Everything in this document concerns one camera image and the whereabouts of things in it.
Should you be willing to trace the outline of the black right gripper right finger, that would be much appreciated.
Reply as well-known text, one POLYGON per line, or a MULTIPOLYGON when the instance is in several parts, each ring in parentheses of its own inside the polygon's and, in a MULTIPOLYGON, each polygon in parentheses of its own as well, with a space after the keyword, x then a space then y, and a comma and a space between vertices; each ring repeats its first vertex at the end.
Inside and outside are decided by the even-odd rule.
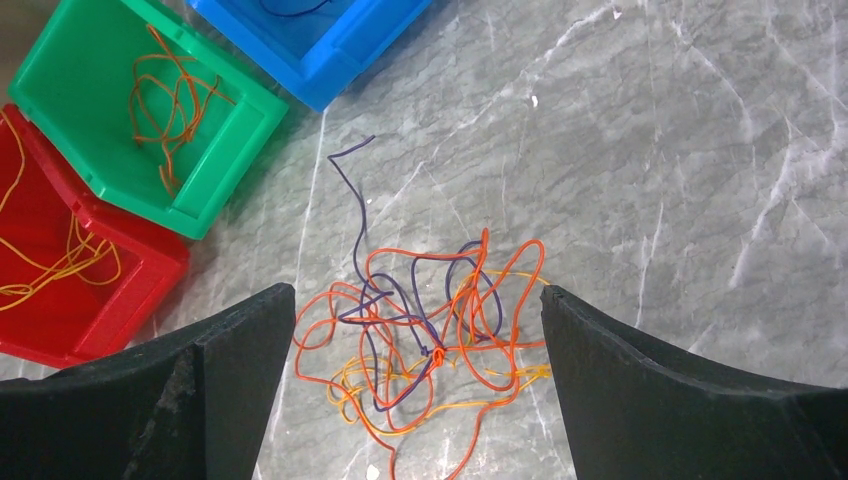
POLYGON ((847 392, 753 374, 543 289, 542 326, 581 479, 843 479, 847 392))

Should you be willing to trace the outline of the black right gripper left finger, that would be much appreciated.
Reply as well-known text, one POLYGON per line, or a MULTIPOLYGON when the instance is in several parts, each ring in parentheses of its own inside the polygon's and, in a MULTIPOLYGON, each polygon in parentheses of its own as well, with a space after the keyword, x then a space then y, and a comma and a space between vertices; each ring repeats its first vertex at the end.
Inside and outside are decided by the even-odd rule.
POLYGON ((248 479, 295 326, 286 283, 40 380, 1 384, 5 479, 248 479))

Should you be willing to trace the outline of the blue plastic bin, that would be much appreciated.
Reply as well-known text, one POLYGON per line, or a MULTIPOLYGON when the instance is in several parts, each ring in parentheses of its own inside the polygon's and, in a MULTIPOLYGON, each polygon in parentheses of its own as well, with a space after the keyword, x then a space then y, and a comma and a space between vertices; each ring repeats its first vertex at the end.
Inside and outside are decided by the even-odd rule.
POLYGON ((430 2, 207 0, 187 5, 297 100, 321 112, 430 2))

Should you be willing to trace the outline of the red plastic bin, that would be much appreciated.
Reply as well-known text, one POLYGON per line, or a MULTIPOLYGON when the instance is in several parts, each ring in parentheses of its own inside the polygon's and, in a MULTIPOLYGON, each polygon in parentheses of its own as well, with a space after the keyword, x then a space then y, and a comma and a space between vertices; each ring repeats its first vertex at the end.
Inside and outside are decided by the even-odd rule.
POLYGON ((64 368, 122 350, 184 276, 179 237, 97 198, 1 109, 1 351, 64 368))

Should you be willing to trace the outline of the green plastic bin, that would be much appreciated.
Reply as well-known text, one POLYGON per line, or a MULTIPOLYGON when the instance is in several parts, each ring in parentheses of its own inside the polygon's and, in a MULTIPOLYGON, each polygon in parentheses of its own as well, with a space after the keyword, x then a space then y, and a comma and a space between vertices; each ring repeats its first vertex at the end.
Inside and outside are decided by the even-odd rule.
POLYGON ((100 199, 203 238, 287 104, 159 1, 62 1, 9 94, 100 199))

